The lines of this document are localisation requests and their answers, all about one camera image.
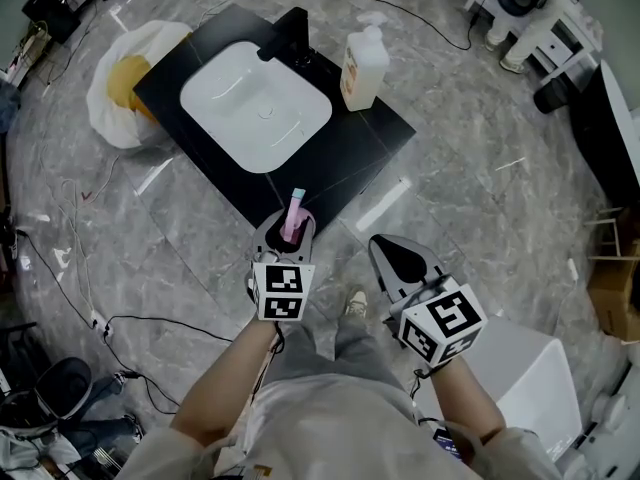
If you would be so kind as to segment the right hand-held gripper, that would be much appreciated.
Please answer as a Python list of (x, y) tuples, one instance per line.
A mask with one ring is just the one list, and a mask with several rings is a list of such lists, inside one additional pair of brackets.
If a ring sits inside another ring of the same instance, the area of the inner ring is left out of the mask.
[(387, 323), (401, 345), (430, 367), (473, 346), (487, 316), (470, 285), (444, 275), (431, 249), (401, 236), (376, 234), (368, 253), (381, 290), (395, 302)]

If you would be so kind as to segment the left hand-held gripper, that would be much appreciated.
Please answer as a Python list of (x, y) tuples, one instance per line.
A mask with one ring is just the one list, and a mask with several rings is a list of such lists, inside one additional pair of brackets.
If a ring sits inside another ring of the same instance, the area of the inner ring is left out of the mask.
[(285, 219), (283, 209), (276, 211), (253, 235), (248, 295), (262, 321), (301, 321), (311, 290), (315, 272), (311, 250), (316, 220), (309, 211), (302, 212), (298, 251), (285, 254), (281, 253), (285, 248), (281, 235)]

